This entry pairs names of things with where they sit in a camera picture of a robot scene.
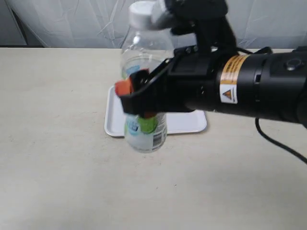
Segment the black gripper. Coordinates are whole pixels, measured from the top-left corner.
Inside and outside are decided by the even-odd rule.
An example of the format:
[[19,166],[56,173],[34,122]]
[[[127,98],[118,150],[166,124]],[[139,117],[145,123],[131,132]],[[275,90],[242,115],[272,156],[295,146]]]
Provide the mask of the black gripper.
[[[152,72],[141,69],[114,85],[124,113],[144,118],[157,113],[213,111],[217,102],[217,73],[222,50],[209,54],[192,46],[177,48]],[[168,65],[168,72],[162,72]]]

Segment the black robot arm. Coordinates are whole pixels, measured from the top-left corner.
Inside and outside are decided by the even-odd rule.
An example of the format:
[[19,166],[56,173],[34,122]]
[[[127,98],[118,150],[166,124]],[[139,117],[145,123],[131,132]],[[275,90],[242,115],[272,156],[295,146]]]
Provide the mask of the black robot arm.
[[178,50],[152,72],[117,82],[115,92],[131,115],[203,110],[306,125],[307,53]]

